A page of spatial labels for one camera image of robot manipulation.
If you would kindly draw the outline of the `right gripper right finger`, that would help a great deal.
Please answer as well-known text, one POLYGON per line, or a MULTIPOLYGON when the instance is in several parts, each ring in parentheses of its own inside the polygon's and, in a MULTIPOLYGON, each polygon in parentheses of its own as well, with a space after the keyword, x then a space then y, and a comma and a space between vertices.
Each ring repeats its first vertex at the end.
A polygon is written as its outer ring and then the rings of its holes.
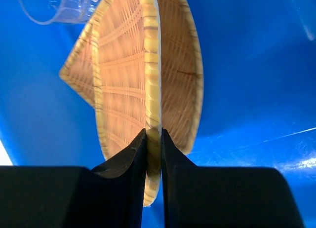
POLYGON ((167 228, 302 228, 285 178, 267 167, 205 167, 163 130, 162 182, 167 228))

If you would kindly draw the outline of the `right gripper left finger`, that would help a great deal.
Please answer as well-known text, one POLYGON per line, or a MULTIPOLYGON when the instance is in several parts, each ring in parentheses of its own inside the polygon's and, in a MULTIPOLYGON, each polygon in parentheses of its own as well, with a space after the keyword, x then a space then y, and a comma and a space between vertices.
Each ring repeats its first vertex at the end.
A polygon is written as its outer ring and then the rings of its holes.
POLYGON ((139 228, 146 174, 146 132, 93 169, 3 166, 3 228, 139 228))

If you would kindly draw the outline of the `clear plastic cup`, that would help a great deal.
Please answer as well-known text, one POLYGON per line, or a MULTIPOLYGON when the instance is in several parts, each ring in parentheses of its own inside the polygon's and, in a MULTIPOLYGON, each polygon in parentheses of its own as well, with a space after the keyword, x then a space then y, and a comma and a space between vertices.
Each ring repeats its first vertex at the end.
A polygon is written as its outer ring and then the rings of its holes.
POLYGON ((101 0, 18 0, 30 20, 40 25, 84 24, 101 0))

